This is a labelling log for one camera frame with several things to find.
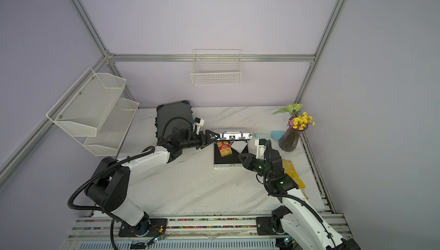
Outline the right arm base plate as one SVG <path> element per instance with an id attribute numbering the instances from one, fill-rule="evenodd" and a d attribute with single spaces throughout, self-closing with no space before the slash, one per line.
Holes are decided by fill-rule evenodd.
<path id="1" fill-rule="evenodd" d="M 257 234 L 259 236 L 285 234 L 281 226 L 281 222 L 272 217 L 257 217 L 256 226 L 257 226 Z"/>

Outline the silver aluminium poker case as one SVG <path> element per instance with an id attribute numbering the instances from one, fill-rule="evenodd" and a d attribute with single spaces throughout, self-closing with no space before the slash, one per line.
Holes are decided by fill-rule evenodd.
<path id="1" fill-rule="evenodd" d="M 248 143 L 253 139 L 253 133 L 246 128 L 216 129 L 220 138 L 214 144 L 214 167 L 240 166 L 239 154 L 248 153 Z"/>

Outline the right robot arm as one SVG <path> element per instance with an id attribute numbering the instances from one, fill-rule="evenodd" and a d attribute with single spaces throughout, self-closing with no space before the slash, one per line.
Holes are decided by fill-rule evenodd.
<path id="1" fill-rule="evenodd" d="M 304 250 L 360 249 L 354 239 L 345 239 L 309 204 L 298 184 L 285 172 L 283 159 L 270 140 L 260 141 L 256 155 L 241 153 L 238 159 L 245 169 L 262 177 L 267 194 L 281 203 L 272 211 L 272 229 L 264 231 L 286 234 Z"/>

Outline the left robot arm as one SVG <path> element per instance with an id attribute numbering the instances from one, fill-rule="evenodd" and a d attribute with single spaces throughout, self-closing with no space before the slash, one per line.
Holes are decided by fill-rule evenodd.
<path id="1" fill-rule="evenodd" d="M 151 232 L 150 217 L 128 196 L 132 174 L 168 164 L 184 149 L 204 149 L 220 139 L 211 130 L 202 131 L 203 120 L 173 117 L 158 126 L 158 143 L 136 156 L 122 160 L 102 159 L 92 177 L 76 189 L 68 199 L 68 208 L 76 211 L 101 211 L 120 221 L 135 236 Z"/>

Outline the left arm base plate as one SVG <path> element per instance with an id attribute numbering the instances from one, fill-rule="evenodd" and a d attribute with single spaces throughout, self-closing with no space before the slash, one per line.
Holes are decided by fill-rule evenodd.
<path id="1" fill-rule="evenodd" d="M 119 237 L 158 237 L 164 235 L 168 224 L 165 218 L 150 218 L 148 221 L 140 222 L 136 226 L 131 226 L 125 221 L 122 222 Z"/>

